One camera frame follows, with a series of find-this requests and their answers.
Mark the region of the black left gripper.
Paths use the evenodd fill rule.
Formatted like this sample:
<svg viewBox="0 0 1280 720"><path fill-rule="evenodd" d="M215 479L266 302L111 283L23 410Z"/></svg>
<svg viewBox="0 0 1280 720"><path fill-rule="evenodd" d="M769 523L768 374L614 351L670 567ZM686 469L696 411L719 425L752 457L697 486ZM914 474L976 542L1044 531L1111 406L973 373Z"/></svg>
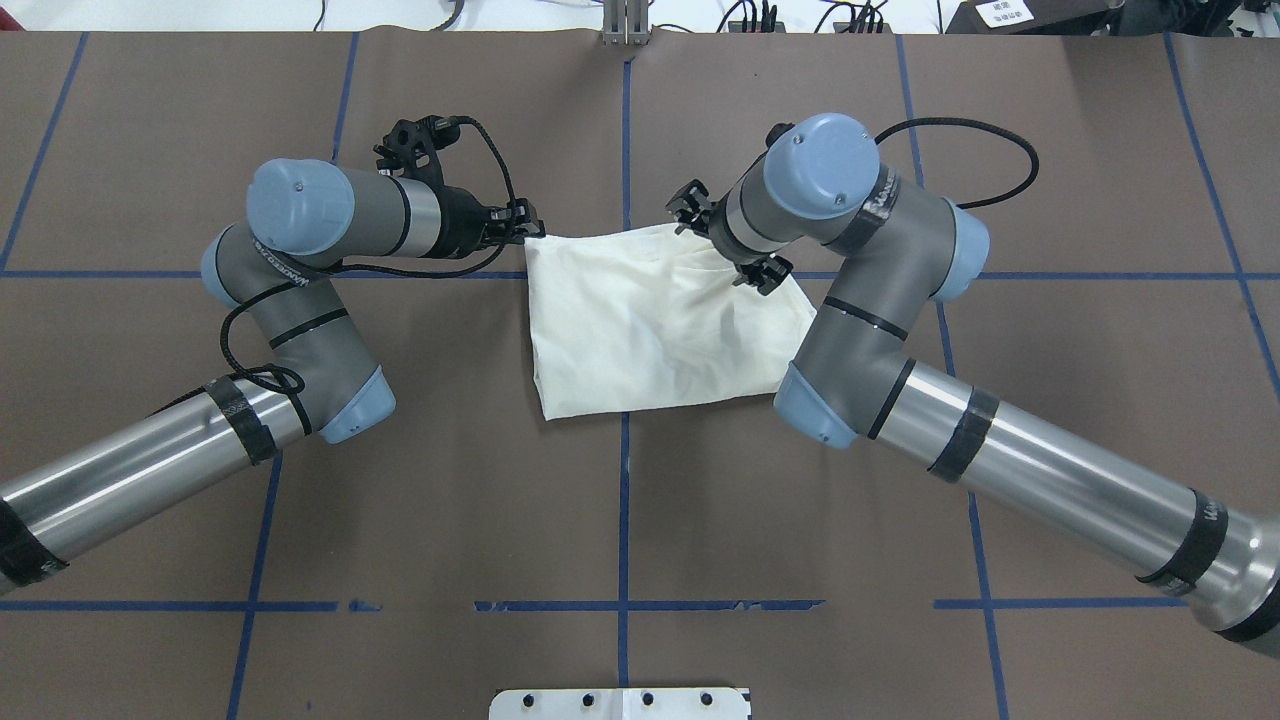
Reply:
<svg viewBox="0 0 1280 720"><path fill-rule="evenodd" d="M438 201L442 211L439 259L462 259L492 246L524 246L529 240L547 236L526 199L511 199L503 206L489 208L467 190L439 188ZM490 233L489 222L494 224Z"/></svg>

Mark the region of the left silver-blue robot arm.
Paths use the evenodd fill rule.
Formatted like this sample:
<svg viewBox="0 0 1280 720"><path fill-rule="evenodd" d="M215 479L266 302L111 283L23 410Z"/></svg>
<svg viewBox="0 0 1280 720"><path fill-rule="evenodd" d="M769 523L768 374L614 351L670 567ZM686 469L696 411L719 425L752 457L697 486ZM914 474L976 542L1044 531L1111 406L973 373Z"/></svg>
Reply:
<svg viewBox="0 0 1280 720"><path fill-rule="evenodd" d="M486 205L438 169L375 172L274 159L244 219L200 274L227 306L227 373L143 420L3 486L3 591L33 585L124 530L307 436L338 445L384 421L396 396L333 279L375 258L462 259L545 233L532 202Z"/></svg>

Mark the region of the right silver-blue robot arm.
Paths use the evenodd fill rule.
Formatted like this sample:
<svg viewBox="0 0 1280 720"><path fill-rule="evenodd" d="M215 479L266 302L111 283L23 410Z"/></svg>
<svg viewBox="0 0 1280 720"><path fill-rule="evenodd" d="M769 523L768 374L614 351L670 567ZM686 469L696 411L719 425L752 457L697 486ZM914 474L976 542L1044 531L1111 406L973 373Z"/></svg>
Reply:
<svg viewBox="0 0 1280 720"><path fill-rule="evenodd" d="M989 231L979 201L956 202L906 179L882 143L922 127L956 127L1018 146L1029 164L1007 201L1041 169L1027 138L961 117L916 117L878 135L824 111L780 123L736 182L717 193L699 179L666 211L704 240L736 286L767 296L790 279L783 256L810 240L841 268L796 354L774 410L833 448L865 438L955 486L1087 547L1149 591L1185 602L1215 635L1276 659L1277 518L1253 518L1178 484L957 377L940 322L943 365L905 346L923 313L941 314L983 272Z"/></svg>

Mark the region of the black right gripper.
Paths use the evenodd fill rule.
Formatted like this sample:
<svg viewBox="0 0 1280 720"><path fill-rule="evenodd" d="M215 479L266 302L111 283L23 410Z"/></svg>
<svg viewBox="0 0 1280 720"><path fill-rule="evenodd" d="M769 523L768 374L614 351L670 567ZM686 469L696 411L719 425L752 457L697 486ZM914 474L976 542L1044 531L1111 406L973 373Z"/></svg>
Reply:
<svg viewBox="0 0 1280 720"><path fill-rule="evenodd" d="M707 236L716 251L735 265L735 286L750 287L767 297L790 278L794 264L778 255L746 264L746 250L728 224L731 197L732 191L714 201L701 181L691 179L675 192L666 204L666 211L675 219L676 234L689 231L696 236Z"/></svg>

